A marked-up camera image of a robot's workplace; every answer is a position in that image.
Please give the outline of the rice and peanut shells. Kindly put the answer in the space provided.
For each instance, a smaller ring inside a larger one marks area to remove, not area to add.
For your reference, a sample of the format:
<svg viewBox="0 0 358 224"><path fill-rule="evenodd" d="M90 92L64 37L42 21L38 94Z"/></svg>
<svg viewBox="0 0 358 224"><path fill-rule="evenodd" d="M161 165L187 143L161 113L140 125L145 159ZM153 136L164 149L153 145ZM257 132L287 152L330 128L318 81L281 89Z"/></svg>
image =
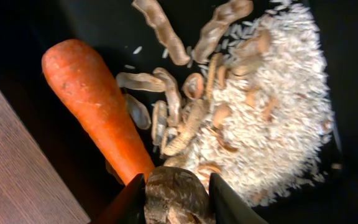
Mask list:
<svg viewBox="0 0 358 224"><path fill-rule="evenodd" d="M121 88L165 94L152 112L125 98L166 166L192 171L205 188L212 173L220 174L252 207L323 182L319 153L334 128L326 59L309 7L271 1L250 20L254 6L222 4L194 47L174 41L164 50L199 67L182 85L160 67L116 77Z"/></svg>

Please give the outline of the orange carrot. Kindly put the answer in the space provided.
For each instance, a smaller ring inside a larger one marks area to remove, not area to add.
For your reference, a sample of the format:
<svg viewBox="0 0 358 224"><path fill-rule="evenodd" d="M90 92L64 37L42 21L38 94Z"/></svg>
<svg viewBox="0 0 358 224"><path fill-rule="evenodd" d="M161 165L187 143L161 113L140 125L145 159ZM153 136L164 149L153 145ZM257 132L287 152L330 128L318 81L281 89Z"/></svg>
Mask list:
<svg viewBox="0 0 358 224"><path fill-rule="evenodd" d="M48 85L79 121L124 184L155 166L113 74L94 48L69 39L42 56Z"/></svg>

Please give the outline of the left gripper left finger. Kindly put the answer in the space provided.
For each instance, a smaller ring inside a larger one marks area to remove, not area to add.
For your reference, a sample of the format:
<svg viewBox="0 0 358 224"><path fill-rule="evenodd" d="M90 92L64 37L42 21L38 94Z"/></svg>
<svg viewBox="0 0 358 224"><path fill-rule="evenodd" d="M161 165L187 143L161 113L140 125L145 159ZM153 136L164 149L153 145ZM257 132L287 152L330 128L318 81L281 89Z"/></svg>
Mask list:
<svg viewBox="0 0 358 224"><path fill-rule="evenodd" d="M146 224L144 205L144 174L137 174L91 224Z"/></svg>

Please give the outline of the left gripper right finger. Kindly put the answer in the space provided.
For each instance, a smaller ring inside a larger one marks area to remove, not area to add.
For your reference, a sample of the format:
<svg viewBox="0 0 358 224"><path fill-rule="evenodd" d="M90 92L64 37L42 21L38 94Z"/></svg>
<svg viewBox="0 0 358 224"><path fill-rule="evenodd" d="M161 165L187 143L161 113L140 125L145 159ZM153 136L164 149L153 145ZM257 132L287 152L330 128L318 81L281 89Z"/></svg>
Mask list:
<svg viewBox="0 0 358 224"><path fill-rule="evenodd" d="M209 201L217 224L268 224L217 173L210 176Z"/></svg>

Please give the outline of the brown mushroom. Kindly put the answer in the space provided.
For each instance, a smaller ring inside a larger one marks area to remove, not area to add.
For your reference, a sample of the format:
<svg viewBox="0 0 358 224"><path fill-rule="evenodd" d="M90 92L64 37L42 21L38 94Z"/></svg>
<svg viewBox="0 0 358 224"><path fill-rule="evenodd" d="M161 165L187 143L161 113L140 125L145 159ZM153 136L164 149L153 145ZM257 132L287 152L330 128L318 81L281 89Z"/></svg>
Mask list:
<svg viewBox="0 0 358 224"><path fill-rule="evenodd" d="M149 175L145 185L146 223L216 222L209 195L194 173L160 166Z"/></svg>

